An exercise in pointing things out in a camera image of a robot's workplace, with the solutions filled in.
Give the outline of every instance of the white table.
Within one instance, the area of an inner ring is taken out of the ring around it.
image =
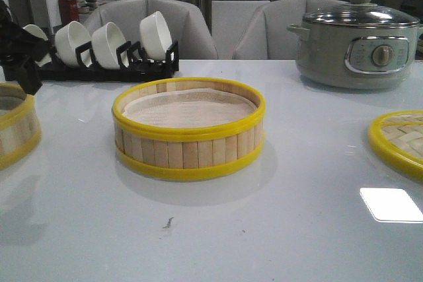
[[[259,159],[205,182],[146,178],[118,162],[113,142],[110,108],[132,84],[44,83],[41,143],[0,171],[0,281],[423,279],[423,224],[378,222],[360,196],[400,188],[423,209],[423,185],[366,137],[373,118],[421,109],[423,63],[374,92],[312,83],[293,61],[181,61],[177,76],[264,94]]]

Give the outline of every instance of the white ceramic bowl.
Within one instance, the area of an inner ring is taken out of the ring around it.
[[[166,50],[172,44],[172,37],[166,20],[160,11],[156,11],[141,20],[139,34],[142,46],[149,58],[155,61],[162,61],[166,58]]]
[[[29,33],[31,33],[33,36],[36,36],[38,38],[41,38],[45,41],[47,41],[47,36],[44,33],[44,31],[39,27],[36,26],[35,24],[27,24],[26,26],[24,26],[23,28],[25,31],[28,31]],[[42,59],[41,61],[35,61],[35,63],[37,63],[38,66],[43,66],[46,63],[49,63],[52,61],[52,57],[50,56],[50,53],[47,53]]]
[[[79,67],[75,49],[90,42],[91,36],[88,30],[78,21],[71,21],[56,32],[55,45],[60,59],[70,67]],[[81,54],[82,62],[89,66],[91,57],[89,51]]]
[[[108,22],[93,33],[91,43],[98,63],[105,69],[119,69],[116,49],[126,42],[122,31],[113,22]],[[126,52],[121,54],[122,62],[129,65]]]

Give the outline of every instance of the woven bamboo lid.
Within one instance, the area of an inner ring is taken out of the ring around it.
[[[423,181],[423,110],[376,118],[369,128],[369,142],[386,163]]]

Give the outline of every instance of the pot handle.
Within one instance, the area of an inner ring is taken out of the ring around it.
[[[290,24],[286,27],[288,31],[291,31],[298,35],[298,37],[303,41],[309,40],[310,29],[304,28],[298,24]]]

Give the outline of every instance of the kitchen counter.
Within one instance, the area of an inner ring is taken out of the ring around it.
[[[262,154],[203,182],[164,182],[116,157],[111,107],[131,83],[45,82],[40,144],[0,171],[0,281],[384,281],[423,276],[423,223],[377,221],[360,192],[423,184],[369,148],[371,121],[421,109],[423,63],[399,87],[358,91],[294,61],[181,61],[266,99]],[[0,81],[4,81],[0,72]]]

